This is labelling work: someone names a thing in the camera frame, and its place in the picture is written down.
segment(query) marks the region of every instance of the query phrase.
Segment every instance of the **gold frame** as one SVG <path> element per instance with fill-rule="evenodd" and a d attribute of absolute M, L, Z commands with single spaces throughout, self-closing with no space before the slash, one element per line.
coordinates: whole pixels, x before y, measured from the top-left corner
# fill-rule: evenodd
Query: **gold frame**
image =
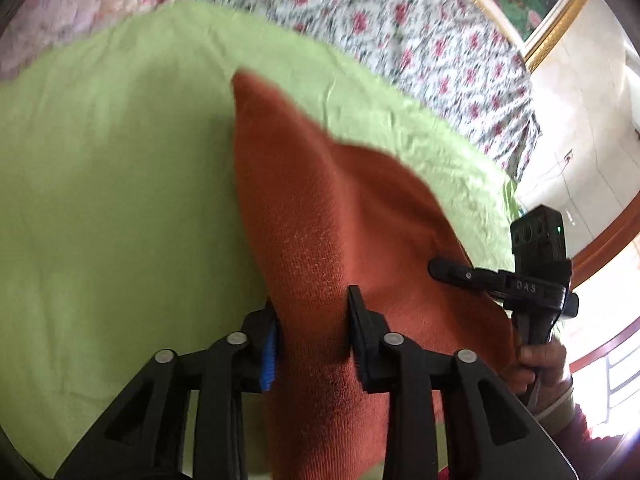
<path fill-rule="evenodd" d="M 496 10 L 490 9 L 487 4 L 481 0 L 471 1 L 479 7 L 485 15 L 492 19 L 498 29 L 500 29 L 507 38 L 510 38 L 510 40 L 516 44 L 518 43 L 513 37 L 514 29 L 507 30 L 508 28 L 505 27 L 503 23 L 500 23 L 500 20 L 498 20 L 495 15 Z M 520 35 L 518 35 L 520 40 L 518 46 L 522 49 L 525 63 L 530 72 L 537 69 L 553 47 L 558 44 L 558 41 L 560 41 L 569 29 L 586 3 L 587 0 L 560 0 L 540 25 L 539 29 L 542 30 L 541 32 L 535 32 L 531 38 L 524 42 L 522 38 L 520 38 Z"/>
<path fill-rule="evenodd" d="M 524 60 L 530 72 L 537 69 L 551 49 L 558 44 L 586 3 L 587 0 L 568 0 L 560 9 L 551 11 L 549 16 L 552 16 L 552 21 L 546 26 L 542 37 L 531 46 L 525 44 Z"/>

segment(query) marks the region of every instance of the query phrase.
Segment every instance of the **orange towel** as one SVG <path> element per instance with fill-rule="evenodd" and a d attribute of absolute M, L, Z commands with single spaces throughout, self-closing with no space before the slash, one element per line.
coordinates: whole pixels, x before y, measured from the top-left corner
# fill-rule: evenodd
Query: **orange towel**
<path fill-rule="evenodd" d="M 333 142 L 254 75 L 237 73 L 233 88 L 239 204 L 282 327 L 267 394 L 273 477 L 354 479 L 384 458 L 388 397 L 356 379 L 348 285 L 392 330 L 438 352 L 471 348 L 495 370 L 513 358 L 511 325 L 488 296 L 428 275 L 436 255 L 468 259 L 416 176 Z"/>

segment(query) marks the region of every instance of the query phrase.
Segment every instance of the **human hand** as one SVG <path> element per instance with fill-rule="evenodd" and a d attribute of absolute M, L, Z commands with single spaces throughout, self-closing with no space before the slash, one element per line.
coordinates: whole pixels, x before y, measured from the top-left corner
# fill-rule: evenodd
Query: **human hand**
<path fill-rule="evenodd" d="M 546 410 L 571 387 L 566 348 L 557 339 L 543 345 L 520 346 L 517 355 L 518 362 L 509 366 L 501 377 L 509 389 L 520 396 L 536 380 L 530 368 L 539 368 L 541 384 L 538 402 L 531 410 L 534 414 Z"/>

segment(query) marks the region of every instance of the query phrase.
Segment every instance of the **bed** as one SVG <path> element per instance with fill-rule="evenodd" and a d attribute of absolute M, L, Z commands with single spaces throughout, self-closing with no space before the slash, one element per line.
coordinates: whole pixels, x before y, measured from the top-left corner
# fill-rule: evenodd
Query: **bed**
<path fill-rule="evenodd" d="M 0 78 L 48 48 L 172 1 L 25 0 L 0 38 Z M 540 127 L 516 34 L 505 36 L 499 9 L 487 15 L 471 0 L 209 1 L 336 46 L 447 120 L 516 182 L 522 177 Z"/>

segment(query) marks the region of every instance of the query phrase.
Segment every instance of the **white wall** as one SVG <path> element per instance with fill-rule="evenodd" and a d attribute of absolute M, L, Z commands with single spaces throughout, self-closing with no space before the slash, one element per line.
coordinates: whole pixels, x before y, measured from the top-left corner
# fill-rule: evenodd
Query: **white wall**
<path fill-rule="evenodd" d="M 603 0 L 589 0 L 532 75 L 543 135 L 516 196 L 526 208 L 563 213 L 569 256 L 640 191 L 628 72 L 620 24 Z"/>
<path fill-rule="evenodd" d="M 636 132 L 640 132 L 640 56 L 625 35 L 626 76 L 631 94 L 631 119 Z"/>

